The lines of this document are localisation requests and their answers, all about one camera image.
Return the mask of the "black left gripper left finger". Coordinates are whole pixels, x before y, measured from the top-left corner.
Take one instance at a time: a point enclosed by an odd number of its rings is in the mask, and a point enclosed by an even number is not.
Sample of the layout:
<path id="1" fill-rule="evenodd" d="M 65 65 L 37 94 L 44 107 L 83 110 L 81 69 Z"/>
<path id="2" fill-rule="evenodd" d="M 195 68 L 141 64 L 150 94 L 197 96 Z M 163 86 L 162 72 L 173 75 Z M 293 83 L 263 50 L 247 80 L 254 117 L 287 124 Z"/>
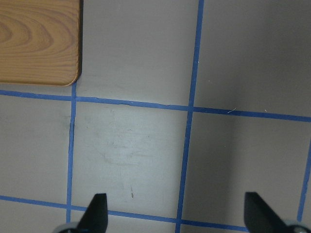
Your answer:
<path id="1" fill-rule="evenodd" d="M 76 229 L 78 233 L 105 233 L 108 226 L 106 194 L 95 194 Z"/>

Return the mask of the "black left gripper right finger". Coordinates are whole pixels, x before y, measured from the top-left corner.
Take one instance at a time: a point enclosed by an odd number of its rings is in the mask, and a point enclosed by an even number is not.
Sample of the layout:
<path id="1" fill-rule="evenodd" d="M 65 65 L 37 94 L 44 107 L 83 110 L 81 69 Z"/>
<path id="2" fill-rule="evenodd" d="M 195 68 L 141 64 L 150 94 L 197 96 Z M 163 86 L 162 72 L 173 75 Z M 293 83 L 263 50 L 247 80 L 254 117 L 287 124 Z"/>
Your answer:
<path id="1" fill-rule="evenodd" d="M 244 223 L 250 233 L 294 233 L 256 192 L 245 193 Z"/>

